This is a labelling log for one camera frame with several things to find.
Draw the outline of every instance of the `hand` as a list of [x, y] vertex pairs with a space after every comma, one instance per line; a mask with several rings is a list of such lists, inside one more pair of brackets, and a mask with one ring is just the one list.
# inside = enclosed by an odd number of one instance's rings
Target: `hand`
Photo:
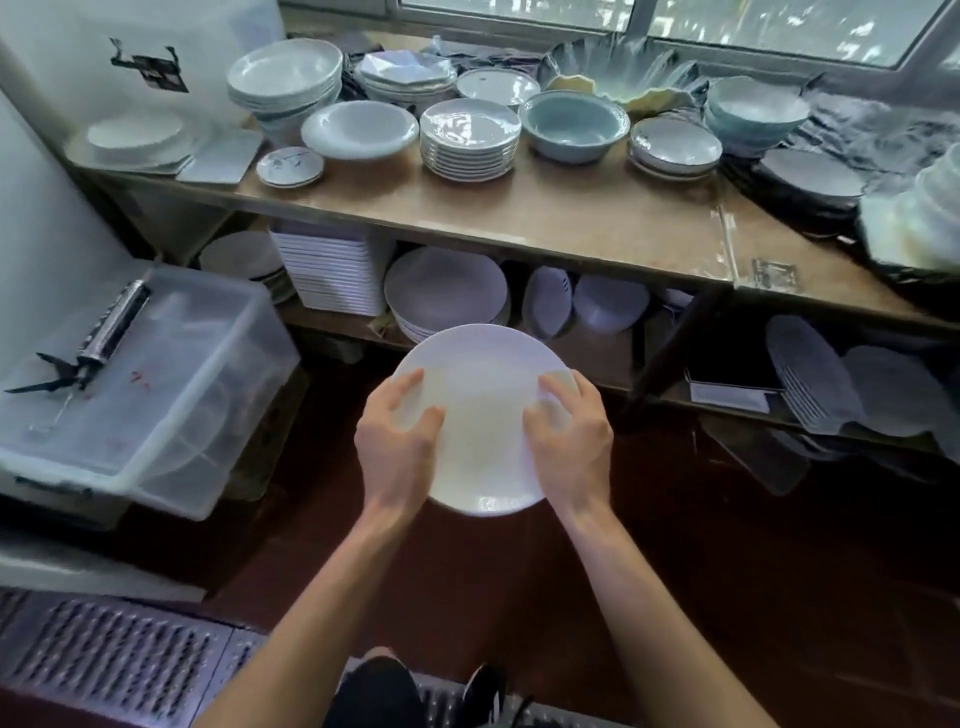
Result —
[[570, 413], [565, 429], [550, 424], [542, 403], [523, 410], [537, 480], [561, 521], [592, 505], [610, 505], [613, 430], [597, 388], [579, 372], [573, 378], [576, 392], [555, 376], [540, 376], [540, 387]]
[[394, 423], [394, 410], [422, 381], [423, 369], [417, 369], [384, 380], [367, 397], [353, 437], [363, 470], [364, 510], [386, 506], [413, 518], [426, 501], [445, 410], [428, 407], [407, 431]]

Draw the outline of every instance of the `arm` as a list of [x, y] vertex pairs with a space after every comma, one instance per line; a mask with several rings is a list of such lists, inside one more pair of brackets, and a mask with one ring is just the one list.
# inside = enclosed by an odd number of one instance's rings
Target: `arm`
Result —
[[776, 728], [686, 617], [610, 506], [613, 433], [600, 393], [552, 376], [540, 385], [570, 413], [555, 430], [543, 410], [524, 427], [544, 494], [584, 568], [646, 719], [654, 728]]
[[426, 501], [444, 423], [427, 409], [408, 432], [392, 412], [423, 370], [370, 395], [355, 438], [364, 508], [270, 639], [194, 722], [194, 728], [317, 728], [337, 690], [360, 620], [404, 534]]

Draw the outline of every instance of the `teal bowl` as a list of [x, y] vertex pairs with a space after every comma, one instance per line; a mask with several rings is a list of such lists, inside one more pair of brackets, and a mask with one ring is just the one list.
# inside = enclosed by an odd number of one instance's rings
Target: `teal bowl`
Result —
[[630, 117], [617, 104], [582, 91], [545, 91], [519, 109], [534, 149], [562, 164], [587, 164], [630, 133]]

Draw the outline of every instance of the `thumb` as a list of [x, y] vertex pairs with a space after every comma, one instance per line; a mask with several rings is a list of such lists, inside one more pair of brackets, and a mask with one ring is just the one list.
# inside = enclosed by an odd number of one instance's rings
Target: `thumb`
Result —
[[438, 407], [437, 405], [427, 407], [414, 425], [414, 431], [429, 439], [430, 442], [435, 442], [437, 437], [440, 436], [440, 428], [444, 426], [445, 419], [446, 409], [444, 407]]
[[523, 410], [523, 430], [527, 433], [527, 438], [541, 440], [549, 435], [552, 429], [543, 402], [534, 402]]

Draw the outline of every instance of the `person's right hand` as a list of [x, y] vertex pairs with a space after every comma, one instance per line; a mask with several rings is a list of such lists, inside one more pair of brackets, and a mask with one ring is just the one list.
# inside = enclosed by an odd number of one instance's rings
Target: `person's right hand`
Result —
[[564, 429], [550, 424], [542, 403], [523, 411], [537, 480], [561, 520], [591, 505], [610, 505], [613, 430], [597, 388], [579, 372], [574, 371], [573, 378], [578, 391], [555, 376], [540, 376], [540, 387], [570, 413]]

